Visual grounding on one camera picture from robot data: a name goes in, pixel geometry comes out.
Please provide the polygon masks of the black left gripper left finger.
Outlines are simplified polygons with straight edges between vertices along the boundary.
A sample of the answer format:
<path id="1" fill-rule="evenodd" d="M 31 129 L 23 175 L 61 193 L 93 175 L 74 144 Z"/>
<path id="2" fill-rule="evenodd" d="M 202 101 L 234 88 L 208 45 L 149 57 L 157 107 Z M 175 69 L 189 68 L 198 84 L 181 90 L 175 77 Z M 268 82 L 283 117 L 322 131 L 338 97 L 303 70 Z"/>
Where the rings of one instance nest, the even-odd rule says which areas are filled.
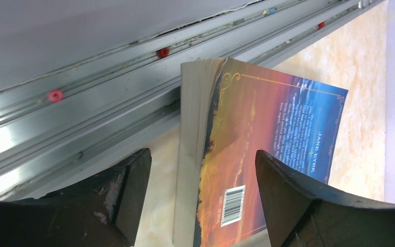
<path id="1" fill-rule="evenodd" d="M 0 246 L 134 246 L 151 164 L 143 148 L 41 198 L 0 201 Z"/>

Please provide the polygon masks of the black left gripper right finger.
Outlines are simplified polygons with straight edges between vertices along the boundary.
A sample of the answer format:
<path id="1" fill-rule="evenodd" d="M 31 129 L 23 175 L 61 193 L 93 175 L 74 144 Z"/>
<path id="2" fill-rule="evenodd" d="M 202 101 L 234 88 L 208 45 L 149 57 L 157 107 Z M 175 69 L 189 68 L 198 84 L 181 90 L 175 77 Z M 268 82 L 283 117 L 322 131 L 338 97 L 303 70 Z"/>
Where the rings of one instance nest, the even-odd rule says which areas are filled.
<path id="1" fill-rule="evenodd" d="M 255 167 L 271 246 L 395 246 L 395 204 L 336 189 L 264 150 Z"/>

